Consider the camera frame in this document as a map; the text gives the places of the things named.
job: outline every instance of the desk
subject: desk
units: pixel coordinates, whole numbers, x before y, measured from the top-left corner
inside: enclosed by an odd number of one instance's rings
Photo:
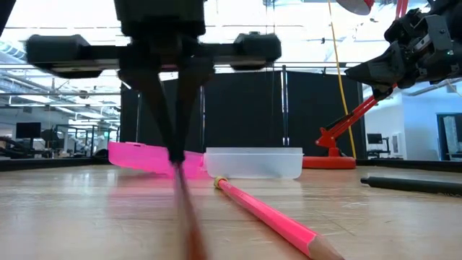
[[[373,150],[366,151],[367,159],[369,159],[369,157],[380,159],[380,154],[390,155],[391,152],[390,151],[380,150],[380,149],[373,149]]]
[[[454,260],[462,199],[361,186],[362,176],[462,181],[457,173],[361,167],[304,170],[299,180],[233,180],[324,234],[351,260]],[[255,217],[190,181],[211,259],[304,259]],[[0,173],[0,259],[175,259],[171,180],[111,165]]]
[[[456,152],[456,153],[447,153],[449,155],[450,160],[456,159],[456,161],[462,160],[462,152]]]

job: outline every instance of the plastic container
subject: plastic container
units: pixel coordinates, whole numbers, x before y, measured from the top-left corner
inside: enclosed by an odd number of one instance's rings
[[[204,164],[211,177],[298,178],[302,148],[207,148]]]
[[[168,160],[168,151],[165,147],[133,143],[133,142],[109,142],[110,163],[122,168],[144,170],[173,176],[175,169]],[[186,161],[183,169],[186,177],[194,177],[201,171],[203,155],[197,152],[185,152]]]

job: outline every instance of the yellow cable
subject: yellow cable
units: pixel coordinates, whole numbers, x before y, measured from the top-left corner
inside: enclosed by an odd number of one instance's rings
[[[459,93],[459,92],[457,91],[457,89],[453,86],[453,84],[452,84],[449,80],[448,80],[447,82],[448,82],[448,86],[449,86],[450,88],[452,88],[452,89],[454,90],[454,92],[456,92],[457,95],[459,95],[459,97],[462,98],[462,94]]]
[[[346,116],[348,115],[348,107],[347,107],[347,102],[345,101],[344,86],[342,84],[341,75],[340,75],[339,53],[337,52],[337,44],[336,44],[335,32],[334,32],[334,21],[332,20],[331,0],[327,0],[327,3],[329,5],[329,14],[331,16],[332,39],[334,40],[334,52],[335,52],[335,60],[337,63],[337,74],[339,75],[341,101],[344,104],[344,110],[345,110],[345,116]],[[348,127],[348,132],[349,132],[349,140],[352,143],[353,158],[356,159],[356,149],[354,148],[353,132],[352,132],[351,126]]]

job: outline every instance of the pink plastic object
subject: pink plastic object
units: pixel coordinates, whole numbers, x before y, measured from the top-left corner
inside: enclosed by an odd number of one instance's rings
[[[109,142],[110,163],[122,168],[144,170],[173,176],[175,169],[168,160],[168,151],[165,147],[139,144],[134,142]],[[187,178],[197,176],[204,164],[204,156],[197,152],[185,151],[186,160],[183,170]]]
[[[225,179],[218,178],[215,181],[217,188],[222,189],[232,200],[265,222],[305,255],[310,256],[308,245],[318,235],[316,232],[234,187]]]

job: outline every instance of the computer monitor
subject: computer monitor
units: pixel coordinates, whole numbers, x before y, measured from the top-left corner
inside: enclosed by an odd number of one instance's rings
[[[462,113],[457,114],[455,118],[456,118],[457,140],[459,142],[462,142]]]
[[[40,138],[42,123],[16,123],[16,138]]]
[[[382,134],[367,134],[369,144],[383,144]]]

